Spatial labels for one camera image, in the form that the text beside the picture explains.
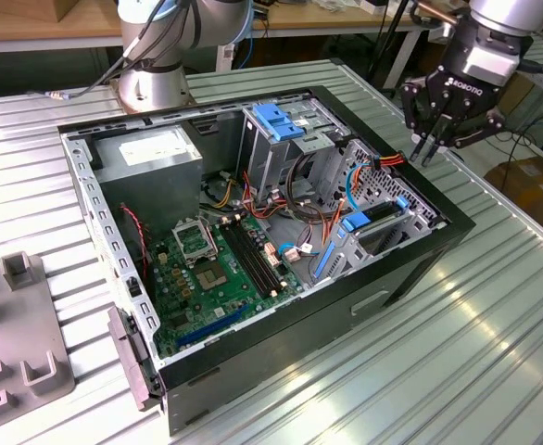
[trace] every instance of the blue cable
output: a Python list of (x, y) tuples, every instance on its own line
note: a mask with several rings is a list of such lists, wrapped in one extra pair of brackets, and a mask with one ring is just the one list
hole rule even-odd
[[(302, 251), (301, 248), (297, 248), (294, 244), (292, 243), (284, 243), (282, 244), (280, 247), (278, 247), (278, 253), (280, 255), (282, 255), (284, 253), (284, 251), (287, 249), (287, 248), (295, 248), (296, 250), (300, 250)], [(319, 255), (319, 252), (311, 252), (309, 255)]]
[(356, 201), (354, 201), (354, 197), (352, 196), (352, 191), (351, 191), (352, 174), (356, 171), (356, 169), (358, 167), (370, 167), (370, 166), (371, 166), (371, 164), (357, 165), (352, 170), (350, 170), (349, 173), (347, 174), (347, 177), (346, 177), (346, 196), (347, 196), (347, 200), (349, 201), (349, 205), (352, 206), (352, 209), (354, 209), (354, 210), (358, 210), (358, 206), (356, 205)]
[(282, 255), (287, 248), (293, 248), (294, 244), (284, 243), (278, 248), (278, 253)]
[(240, 65), (240, 67), (238, 67), (238, 69), (242, 69), (245, 66), (245, 64), (251, 58), (251, 53), (253, 53), (253, 34), (249, 35), (249, 52), (246, 53), (245, 60), (243, 60), (243, 63), (241, 63), (241, 65)]

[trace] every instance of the expansion slot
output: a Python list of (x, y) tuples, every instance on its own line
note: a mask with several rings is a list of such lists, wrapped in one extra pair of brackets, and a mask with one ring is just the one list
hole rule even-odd
[(177, 338), (177, 348), (199, 341), (202, 338), (207, 337), (216, 331), (220, 331), (221, 329), (238, 322), (238, 320), (241, 318), (241, 315), (244, 311), (248, 309), (248, 307), (248, 305), (243, 306), (239, 310), (220, 318), (220, 320), (216, 320), (214, 323), (210, 323), (207, 326), (201, 327), (192, 333)]

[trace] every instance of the ram slot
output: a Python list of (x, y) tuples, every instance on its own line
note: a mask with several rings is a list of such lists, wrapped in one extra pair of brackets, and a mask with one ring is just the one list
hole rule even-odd
[(267, 298), (273, 290), (278, 291), (282, 288), (271, 266), (259, 255), (257, 248), (253, 246), (241, 226), (223, 227), (221, 233), (262, 297)]

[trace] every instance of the gray plastic holder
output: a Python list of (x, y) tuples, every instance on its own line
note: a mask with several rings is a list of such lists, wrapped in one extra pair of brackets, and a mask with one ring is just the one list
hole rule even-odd
[(0, 425), (74, 389), (41, 259), (0, 259)]

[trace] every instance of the blue plastic clip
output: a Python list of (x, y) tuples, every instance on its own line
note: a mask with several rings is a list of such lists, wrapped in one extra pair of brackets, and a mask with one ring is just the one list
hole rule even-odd
[(253, 112), (259, 122), (267, 128), (276, 141), (285, 141), (302, 136), (305, 131), (297, 127), (288, 115), (275, 104), (262, 104), (253, 107)]
[(370, 224), (371, 220), (364, 213), (352, 213), (342, 220), (342, 225), (346, 228), (347, 231), (354, 232), (356, 229)]
[(399, 195), (395, 202), (402, 210), (410, 206), (410, 202), (403, 195)]

